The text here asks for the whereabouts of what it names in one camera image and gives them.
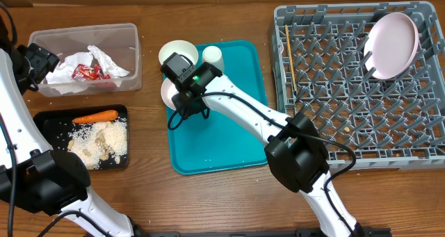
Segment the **pink bowl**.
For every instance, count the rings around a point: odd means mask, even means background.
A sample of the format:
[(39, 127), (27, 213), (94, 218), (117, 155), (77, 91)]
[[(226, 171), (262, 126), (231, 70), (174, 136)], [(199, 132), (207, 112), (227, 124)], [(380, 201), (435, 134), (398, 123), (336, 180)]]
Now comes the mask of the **pink bowl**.
[(165, 78), (163, 80), (163, 83), (162, 83), (162, 86), (161, 86), (161, 98), (162, 98), (164, 104), (168, 108), (170, 108), (172, 110), (176, 109), (176, 107), (175, 107), (175, 105), (173, 103), (172, 98), (175, 95), (177, 95), (178, 93), (179, 92), (177, 91), (174, 83), (170, 79)]

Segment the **white napkin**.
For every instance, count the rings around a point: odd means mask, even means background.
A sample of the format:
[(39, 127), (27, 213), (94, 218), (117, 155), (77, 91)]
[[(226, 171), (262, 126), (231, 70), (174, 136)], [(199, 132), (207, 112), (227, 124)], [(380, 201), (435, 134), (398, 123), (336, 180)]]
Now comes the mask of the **white napkin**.
[(56, 85), (55, 89), (61, 94), (78, 93), (88, 89), (83, 83), (86, 81), (75, 81), (71, 75), (78, 64), (94, 67), (99, 65), (110, 79), (126, 77), (129, 71), (118, 66), (112, 58), (95, 45), (87, 46), (87, 52), (77, 52), (65, 57), (62, 63), (56, 66), (53, 72), (49, 72), (45, 81), (49, 85)]

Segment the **red snack wrapper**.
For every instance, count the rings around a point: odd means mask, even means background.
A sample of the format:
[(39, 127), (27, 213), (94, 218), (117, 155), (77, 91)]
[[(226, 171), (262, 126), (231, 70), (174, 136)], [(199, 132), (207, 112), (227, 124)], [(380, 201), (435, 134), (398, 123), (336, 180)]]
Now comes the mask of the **red snack wrapper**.
[(101, 81), (111, 78), (109, 74), (104, 73), (104, 71), (99, 65), (90, 67), (83, 64), (77, 65), (71, 77), (75, 81)]

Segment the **white upside-down cup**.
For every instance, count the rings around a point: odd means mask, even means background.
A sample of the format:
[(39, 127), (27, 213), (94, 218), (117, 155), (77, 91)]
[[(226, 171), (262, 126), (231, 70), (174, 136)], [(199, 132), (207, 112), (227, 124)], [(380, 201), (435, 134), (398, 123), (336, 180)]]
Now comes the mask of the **white upside-down cup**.
[(221, 72), (225, 71), (225, 63), (222, 51), (216, 46), (208, 46), (202, 52), (202, 62), (210, 63)]

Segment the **white bowl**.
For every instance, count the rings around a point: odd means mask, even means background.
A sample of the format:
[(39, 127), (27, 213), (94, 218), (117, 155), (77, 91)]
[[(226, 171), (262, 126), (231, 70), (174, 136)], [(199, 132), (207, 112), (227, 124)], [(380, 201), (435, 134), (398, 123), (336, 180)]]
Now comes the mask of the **white bowl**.
[(159, 51), (160, 64), (162, 65), (173, 53), (187, 57), (194, 65), (196, 65), (199, 60), (199, 53), (194, 44), (185, 40), (173, 40), (161, 47)]

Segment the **orange carrot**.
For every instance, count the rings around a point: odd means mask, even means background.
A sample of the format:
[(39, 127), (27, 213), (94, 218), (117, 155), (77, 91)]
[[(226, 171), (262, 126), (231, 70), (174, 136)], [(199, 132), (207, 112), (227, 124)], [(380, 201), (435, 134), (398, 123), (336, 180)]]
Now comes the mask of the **orange carrot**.
[(77, 117), (72, 120), (75, 124), (87, 124), (96, 122), (110, 122), (118, 118), (118, 112), (115, 110), (107, 110), (92, 115)]

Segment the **peanuts pile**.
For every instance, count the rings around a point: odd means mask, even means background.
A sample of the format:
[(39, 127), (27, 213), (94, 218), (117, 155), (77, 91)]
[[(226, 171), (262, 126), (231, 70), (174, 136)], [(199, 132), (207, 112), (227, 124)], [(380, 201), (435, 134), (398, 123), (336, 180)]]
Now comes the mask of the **peanuts pile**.
[(104, 161), (114, 160), (120, 163), (120, 156), (108, 144), (104, 135), (76, 135), (68, 142), (67, 150), (76, 154), (89, 169), (97, 169)]

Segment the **white rice pile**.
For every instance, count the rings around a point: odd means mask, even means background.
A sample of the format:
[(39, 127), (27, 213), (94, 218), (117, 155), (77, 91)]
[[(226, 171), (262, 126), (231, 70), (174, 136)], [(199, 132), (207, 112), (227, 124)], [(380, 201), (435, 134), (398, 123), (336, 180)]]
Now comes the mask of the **white rice pile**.
[(129, 162), (127, 119), (76, 125), (68, 133), (67, 150), (88, 170), (125, 167)]

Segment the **wooden chopstick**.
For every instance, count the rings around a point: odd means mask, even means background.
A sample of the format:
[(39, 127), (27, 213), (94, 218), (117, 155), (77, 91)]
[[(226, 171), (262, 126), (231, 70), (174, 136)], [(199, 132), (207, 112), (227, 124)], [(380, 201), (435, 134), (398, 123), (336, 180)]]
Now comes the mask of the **wooden chopstick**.
[(287, 46), (287, 53), (288, 53), (288, 58), (289, 58), (289, 69), (291, 72), (291, 80), (292, 80), (292, 84), (293, 84), (293, 92), (296, 93), (297, 85), (296, 85), (296, 78), (295, 78), (295, 70), (294, 70), (294, 66), (293, 66), (293, 53), (292, 53), (292, 49), (291, 49), (291, 39), (290, 39), (290, 35), (289, 35), (288, 25), (284, 25), (284, 29), (285, 29), (285, 34), (286, 34), (286, 46)]

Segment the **white round plate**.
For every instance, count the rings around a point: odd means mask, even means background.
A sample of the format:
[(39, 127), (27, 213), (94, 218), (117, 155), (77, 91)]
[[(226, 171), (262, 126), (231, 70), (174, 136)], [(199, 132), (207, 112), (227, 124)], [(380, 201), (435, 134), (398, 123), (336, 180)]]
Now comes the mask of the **white round plate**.
[(414, 60), (419, 46), (419, 32), (407, 15), (390, 13), (379, 19), (368, 34), (364, 53), (372, 77), (385, 80), (404, 72)]

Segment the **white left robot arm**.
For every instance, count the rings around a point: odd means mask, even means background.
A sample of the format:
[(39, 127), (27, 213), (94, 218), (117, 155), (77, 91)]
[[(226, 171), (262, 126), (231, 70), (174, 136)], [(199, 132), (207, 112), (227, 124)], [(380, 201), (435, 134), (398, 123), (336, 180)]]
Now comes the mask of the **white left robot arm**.
[(92, 189), (76, 154), (53, 149), (26, 107), (23, 94), (38, 90), (58, 62), (36, 44), (18, 45), (15, 25), (1, 25), (1, 200), (9, 204), (7, 234), (12, 236), (15, 208), (20, 208), (56, 216), (44, 234), (67, 218), (92, 236), (144, 236)]

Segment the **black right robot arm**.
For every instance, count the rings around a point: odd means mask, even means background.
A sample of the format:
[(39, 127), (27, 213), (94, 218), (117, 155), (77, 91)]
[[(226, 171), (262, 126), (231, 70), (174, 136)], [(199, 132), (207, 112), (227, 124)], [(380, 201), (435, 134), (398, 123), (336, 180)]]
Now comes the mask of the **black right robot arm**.
[(177, 94), (172, 97), (174, 115), (187, 120), (194, 114), (208, 118), (211, 111), (235, 121), (263, 145), (272, 175), (287, 189), (301, 193), (318, 218), (325, 236), (363, 236), (364, 230), (346, 210), (332, 181), (327, 163), (327, 145), (352, 150), (322, 138), (304, 114), (293, 117), (253, 99), (237, 88), (216, 66), (196, 66), (183, 54), (162, 57), (161, 72), (172, 81)]

